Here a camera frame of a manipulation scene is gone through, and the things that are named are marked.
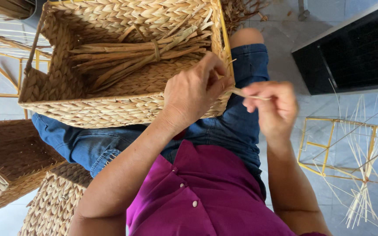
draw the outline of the leg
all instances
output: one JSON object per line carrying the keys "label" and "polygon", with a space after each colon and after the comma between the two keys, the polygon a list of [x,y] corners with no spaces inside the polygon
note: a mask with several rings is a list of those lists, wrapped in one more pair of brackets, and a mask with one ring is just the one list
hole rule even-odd
{"label": "leg", "polygon": [[[263,43],[260,32],[252,28],[239,30],[230,38],[231,56],[236,59],[233,68],[237,88],[269,80],[268,54]],[[222,116],[198,120],[189,126],[184,138],[195,145],[213,144],[227,148],[243,160],[250,173],[263,185],[259,177],[259,149],[256,147],[259,143],[258,113],[248,113],[242,104],[243,99],[232,94]]]}
{"label": "leg", "polygon": [[55,148],[68,162],[81,164],[90,171],[92,177],[125,150],[146,128],[143,125],[76,128],[37,113],[31,119],[43,141]]}

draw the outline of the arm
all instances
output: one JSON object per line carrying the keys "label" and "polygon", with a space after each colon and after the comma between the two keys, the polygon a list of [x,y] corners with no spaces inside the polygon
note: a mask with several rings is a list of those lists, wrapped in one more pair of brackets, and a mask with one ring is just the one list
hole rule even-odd
{"label": "arm", "polygon": [[157,156],[176,134],[209,110],[230,82],[218,80],[214,70],[224,75],[222,62],[209,53],[167,82],[164,110],[94,178],[77,206],[69,235],[125,235],[126,209]]}
{"label": "arm", "polygon": [[243,104],[249,112],[259,110],[259,126],[268,143],[269,190],[274,212],[297,235],[319,232],[331,236],[291,146],[290,134],[297,117],[292,85],[260,82],[249,85],[243,92],[271,98],[269,101],[247,98]]}

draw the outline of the right hand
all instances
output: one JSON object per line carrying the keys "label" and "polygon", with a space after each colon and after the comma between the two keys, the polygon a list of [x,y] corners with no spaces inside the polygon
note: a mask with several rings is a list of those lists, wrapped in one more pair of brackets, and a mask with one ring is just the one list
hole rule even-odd
{"label": "right hand", "polygon": [[256,82],[242,89],[246,95],[270,98],[245,98],[243,105],[252,113],[259,110],[259,126],[267,142],[289,141],[298,106],[293,85],[289,82]]}

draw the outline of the unfinished basket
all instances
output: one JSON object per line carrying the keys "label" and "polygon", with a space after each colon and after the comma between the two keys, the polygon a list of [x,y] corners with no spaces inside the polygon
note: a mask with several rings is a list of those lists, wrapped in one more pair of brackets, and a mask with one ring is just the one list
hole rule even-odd
{"label": "unfinished basket", "polygon": [[0,208],[36,189],[63,161],[31,120],[0,121]]}
{"label": "unfinished basket", "polygon": [[18,236],[67,235],[75,207],[91,180],[90,172],[76,163],[65,163],[49,171],[29,203]]}
{"label": "unfinished basket", "polygon": [[[168,79],[188,69],[199,59],[181,57],[175,62],[160,61],[120,80],[110,88],[91,93],[92,84],[75,70],[76,61],[69,50],[88,43],[118,43],[118,38],[134,24],[147,40],[159,40],[177,24],[204,5],[183,25],[189,27],[207,17],[212,36],[211,50],[232,75],[231,53],[219,0],[133,1],[95,0],[49,2],[44,6],[37,34],[42,33],[52,45],[48,74],[32,68],[34,50],[25,69],[25,79],[18,100],[25,109],[81,128],[117,127],[150,123],[163,108],[163,91]],[[125,42],[144,42],[133,30]],[[231,93],[222,94],[202,117],[221,115]]]}

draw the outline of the finger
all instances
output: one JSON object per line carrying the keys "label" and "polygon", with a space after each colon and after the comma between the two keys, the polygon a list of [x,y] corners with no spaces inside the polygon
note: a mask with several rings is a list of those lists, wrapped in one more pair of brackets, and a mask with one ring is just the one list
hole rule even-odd
{"label": "finger", "polygon": [[208,83],[207,83],[207,89],[210,89],[211,86],[218,81],[218,75],[215,70],[210,71],[210,76],[208,78]]}
{"label": "finger", "polygon": [[247,112],[252,113],[256,110],[255,100],[253,98],[245,98],[243,105],[246,107]]}
{"label": "finger", "polygon": [[255,82],[251,83],[249,86],[244,87],[241,91],[246,95],[258,95],[265,91],[265,89],[272,84],[276,84],[275,81],[266,81],[266,82]]}
{"label": "finger", "polygon": [[211,70],[216,70],[219,75],[226,75],[224,63],[213,52],[208,52],[205,54],[204,58],[198,62],[197,69],[202,75],[204,75],[204,78],[205,75],[209,75]]}
{"label": "finger", "polygon": [[268,84],[262,92],[262,97],[276,97],[278,102],[285,103],[287,105],[294,105],[296,103],[296,97],[292,83],[281,82]]}
{"label": "finger", "polygon": [[211,88],[207,91],[207,97],[210,100],[215,100],[218,96],[232,83],[230,77],[223,77],[217,80]]}
{"label": "finger", "polygon": [[255,99],[255,105],[259,111],[259,117],[266,120],[281,120],[281,117],[278,115],[275,104],[269,100],[260,100]]}

